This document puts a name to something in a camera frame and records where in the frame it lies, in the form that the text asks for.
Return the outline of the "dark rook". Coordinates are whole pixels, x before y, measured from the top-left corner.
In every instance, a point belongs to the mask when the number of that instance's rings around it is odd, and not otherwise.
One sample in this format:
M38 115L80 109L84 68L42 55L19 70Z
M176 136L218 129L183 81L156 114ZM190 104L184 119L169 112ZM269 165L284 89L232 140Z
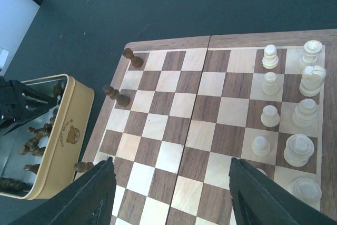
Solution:
M143 59L139 56L134 55L134 52L130 48L125 48L122 54L126 59L129 59L131 61L131 65L134 68L139 69L143 66Z

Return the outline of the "dark bishop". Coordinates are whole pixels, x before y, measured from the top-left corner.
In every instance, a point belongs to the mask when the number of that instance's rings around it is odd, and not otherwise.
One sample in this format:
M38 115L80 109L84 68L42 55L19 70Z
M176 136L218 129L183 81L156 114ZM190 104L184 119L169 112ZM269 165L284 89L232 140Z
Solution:
M128 106L130 103L130 98L126 95L123 95L119 90L113 88L110 85L105 85L103 87L103 92L112 100L116 100L117 104L120 106Z

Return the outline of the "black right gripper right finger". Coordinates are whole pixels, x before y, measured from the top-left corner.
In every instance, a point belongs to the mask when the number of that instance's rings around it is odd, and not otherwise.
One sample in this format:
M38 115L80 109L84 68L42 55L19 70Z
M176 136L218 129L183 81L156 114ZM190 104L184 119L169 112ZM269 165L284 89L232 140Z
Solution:
M231 159L229 177L237 224L336 224L243 159Z

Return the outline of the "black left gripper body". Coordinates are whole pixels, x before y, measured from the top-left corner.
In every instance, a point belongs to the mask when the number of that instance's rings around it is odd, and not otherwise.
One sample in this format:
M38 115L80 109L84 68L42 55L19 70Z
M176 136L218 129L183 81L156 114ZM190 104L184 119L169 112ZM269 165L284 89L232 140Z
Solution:
M56 106L56 99L17 80L1 76L1 135L43 115Z

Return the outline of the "dark king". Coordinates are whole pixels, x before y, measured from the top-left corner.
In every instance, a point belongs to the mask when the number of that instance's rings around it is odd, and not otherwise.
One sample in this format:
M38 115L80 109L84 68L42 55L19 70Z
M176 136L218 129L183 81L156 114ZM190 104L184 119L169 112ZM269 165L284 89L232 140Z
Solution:
M73 168L77 173L85 173L94 167L93 162L78 162Z

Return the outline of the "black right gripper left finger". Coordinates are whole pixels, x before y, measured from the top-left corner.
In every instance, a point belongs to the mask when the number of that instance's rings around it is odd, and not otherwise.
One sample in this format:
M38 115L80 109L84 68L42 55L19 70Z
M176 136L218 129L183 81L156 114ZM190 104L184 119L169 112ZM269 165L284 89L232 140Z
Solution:
M116 191L113 158L11 224L110 224Z

